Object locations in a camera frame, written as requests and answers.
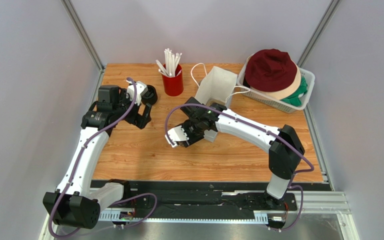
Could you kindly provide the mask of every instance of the white rope handle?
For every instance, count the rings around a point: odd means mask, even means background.
[[[204,71],[205,71],[205,75],[207,76],[207,68],[206,68],[206,65],[202,62],[196,64],[195,66],[192,67],[192,69],[190,70],[190,76],[192,77],[193,81],[196,83],[196,85],[198,85],[198,88],[200,87],[200,85],[198,84],[197,80],[195,80],[194,78],[194,74],[192,73],[192,71],[194,70],[194,68],[198,65],[202,64],[204,66]]]
[[[246,86],[234,86],[233,88],[234,89],[235,88],[245,89],[246,91],[237,91],[237,92],[234,92],[234,93],[230,94],[229,96],[226,97],[226,100],[224,101],[224,103],[227,103],[229,98],[232,97],[235,94],[245,94],[245,93],[248,93],[249,91],[251,91],[251,89],[249,89]]]

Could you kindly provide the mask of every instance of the stack of hats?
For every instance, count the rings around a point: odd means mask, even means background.
[[[290,55],[277,49],[260,50],[248,59],[244,85],[296,107],[302,105],[300,98],[308,90]]]

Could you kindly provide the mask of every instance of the red cup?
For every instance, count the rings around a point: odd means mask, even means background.
[[[164,91],[168,96],[175,97],[183,93],[183,71],[181,70],[182,66],[179,64],[175,69],[175,76],[167,77],[164,74],[161,74],[162,82],[164,83]]]

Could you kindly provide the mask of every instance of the white wall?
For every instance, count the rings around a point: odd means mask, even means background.
[[[360,239],[384,239],[384,1],[342,1],[304,68],[331,179]]]
[[[0,1],[0,239],[38,238],[98,73],[60,1]]]
[[[104,64],[243,63],[276,48],[298,61],[330,0],[73,0]]]

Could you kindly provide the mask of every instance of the wooden tabletop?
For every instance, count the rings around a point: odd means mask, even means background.
[[[154,181],[232,181],[267,182],[271,178],[268,168],[268,154],[257,146],[238,137],[219,133],[214,143],[201,140],[188,148],[172,148],[165,139],[164,122],[169,111],[184,104],[197,92],[190,71],[195,64],[184,63],[184,91],[179,96],[164,93],[161,75],[156,64],[108,64],[102,85],[128,86],[127,77],[142,81],[156,88],[158,102],[152,106],[152,121],[140,130],[121,121],[113,130],[104,147],[93,179],[154,180]],[[238,74],[242,64],[206,64]],[[194,77],[200,81],[205,76],[201,66],[194,70]],[[304,113],[284,113],[251,98],[236,94],[230,108],[237,114],[256,122],[282,128],[285,124],[295,128],[305,148],[305,156],[315,166],[315,171],[298,174],[294,181],[321,182],[323,180],[318,160],[309,134]],[[169,129],[183,123],[186,115],[178,110],[169,120]],[[308,166],[301,161],[297,169]]]

